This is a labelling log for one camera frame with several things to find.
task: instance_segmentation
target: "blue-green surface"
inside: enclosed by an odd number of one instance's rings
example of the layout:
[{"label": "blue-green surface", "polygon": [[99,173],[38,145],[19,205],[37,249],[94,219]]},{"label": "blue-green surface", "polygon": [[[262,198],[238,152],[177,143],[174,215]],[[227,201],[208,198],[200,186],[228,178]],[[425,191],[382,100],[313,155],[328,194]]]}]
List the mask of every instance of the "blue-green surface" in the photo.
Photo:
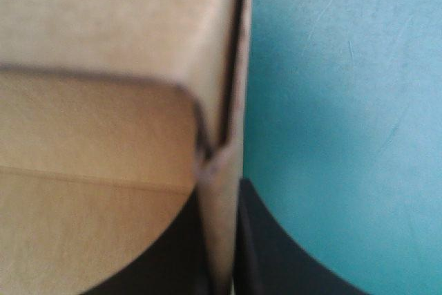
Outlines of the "blue-green surface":
[{"label": "blue-green surface", "polygon": [[375,295],[442,294],[442,0],[254,0],[244,174]]}]

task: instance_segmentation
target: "crease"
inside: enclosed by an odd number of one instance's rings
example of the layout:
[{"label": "crease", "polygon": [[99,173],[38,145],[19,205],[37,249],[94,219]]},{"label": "crease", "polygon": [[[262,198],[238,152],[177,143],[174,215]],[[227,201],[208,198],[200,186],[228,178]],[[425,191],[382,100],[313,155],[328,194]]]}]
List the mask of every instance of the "crease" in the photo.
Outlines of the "crease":
[{"label": "crease", "polygon": [[408,112],[408,109],[410,108],[410,103],[403,109],[401,115],[397,119],[397,121],[394,123],[393,127],[390,129],[390,132],[387,136],[387,138],[384,140],[384,142],[381,144],[381,147],[378,150],[377,155],[380,155],[384,150],[387,148],[387,146],[393,141],[394,137],[397,134],[397,131],[399,130],[399,127],[402,124],[403,118]]},{"label": "crease", "polygon": [[70,175],[65,173],[38,171],[33,169],[22,169],[11,166],[0,166],[0,174],[24,175],[24,176],[32,176],[47,180],[75,182],[80,184],[92,184],[92,185],[114,187],[119,189],[162,192],[174,195],[188,195],[191,192],[191,190],[186,190],[186,189],[172,189],[170,187],[167,187],[170,185],[167,183],[96,178],[87,175]]},{"label": "crease", "polygon": [[393,47],[392,47],[392,51],[390,53],[390,57],[388,59],[388,65],[387,67],[389,68],[392,65],[393,62],[393,57],[396,54],[397,48],[398,48],[398,42],[401,39],[403,33],[405,32],[405,29],[408,26],[408,23],[411,21],[411,19],[413,18],[414,15],[410,15],[405,22],[402,24],[401,29],[399,29],[396,37],[394,38],[394,43],[393,43]]},{"label": "crease", "polygon": [[353,46],[352,46],[352,42],[350,40],[348,41],[348,48],[349,48],[349,51],[350,51],[350,57],[352,58],[352,67],[354,68]]},{"label": "crease", "polygon": [[329,9],[329,7],[333,4],[333,2],[334,2],[334,0],[329,0],[327,5],[323,8],[323,10],[320,11],[319,15],[316,17],[316,20],[313,23],[313,26],[311,27],[311,30],[310,30],[309,35],[307,37],[306,44],[305,44],[304,48],[302,49],[301,56],[304,55],[304,53],[305,53],[305,51],[306,51],[306,49],[307,49],[307,47],[309,45],[310,39],[311,39],[315,29],[316,29],[316,26],[318,25],[318,22],[322,19],[323,15]]}]

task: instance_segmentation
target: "black object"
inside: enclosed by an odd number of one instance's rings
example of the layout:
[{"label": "black object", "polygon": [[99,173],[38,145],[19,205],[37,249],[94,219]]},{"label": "black object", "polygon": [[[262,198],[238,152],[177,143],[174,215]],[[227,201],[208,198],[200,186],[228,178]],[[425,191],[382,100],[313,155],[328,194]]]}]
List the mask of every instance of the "black object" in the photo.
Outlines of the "black object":
[{"label": "black object", "polygon": [[236,295],[363,295],[296,244],[242,180],[234,269]]},{"label": "black object", "polygon": [[137,259],[84,295],[209,295],[211,283],[192,193],[169,228]]}]

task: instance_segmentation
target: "brown cardboard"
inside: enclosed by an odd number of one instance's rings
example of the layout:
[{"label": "brown cardboard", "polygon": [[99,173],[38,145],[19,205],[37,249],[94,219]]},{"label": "brown cardboard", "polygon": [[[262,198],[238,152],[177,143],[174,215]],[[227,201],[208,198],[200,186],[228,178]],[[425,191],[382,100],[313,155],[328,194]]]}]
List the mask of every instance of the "brown cardboard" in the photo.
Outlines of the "brown cardboard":
[{"label": "brown cardboard", "polygon": [[[0,245],[9,248],[0,292],[93,286],[146,249],[198,182],[215,290],[225,294],[250,0],[0,0],[0,8]],[[208,150],[211,159],[195,159]],[[97,243],[85,242],[91,236]],[[56,285],[57,273],[72,278]]]}]

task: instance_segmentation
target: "cardboard box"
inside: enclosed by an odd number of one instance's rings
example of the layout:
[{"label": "cardboard box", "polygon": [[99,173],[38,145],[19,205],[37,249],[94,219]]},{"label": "cardboard box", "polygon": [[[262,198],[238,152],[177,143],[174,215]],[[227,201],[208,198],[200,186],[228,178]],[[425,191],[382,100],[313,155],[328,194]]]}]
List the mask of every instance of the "cardboard box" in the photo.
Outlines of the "cardboard box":
[{"label": "cardboard box", "polygon": [[225,293],[250,0],[0,0],[0,11],[0,292],[91,288],[149,247],[198,183]]}]

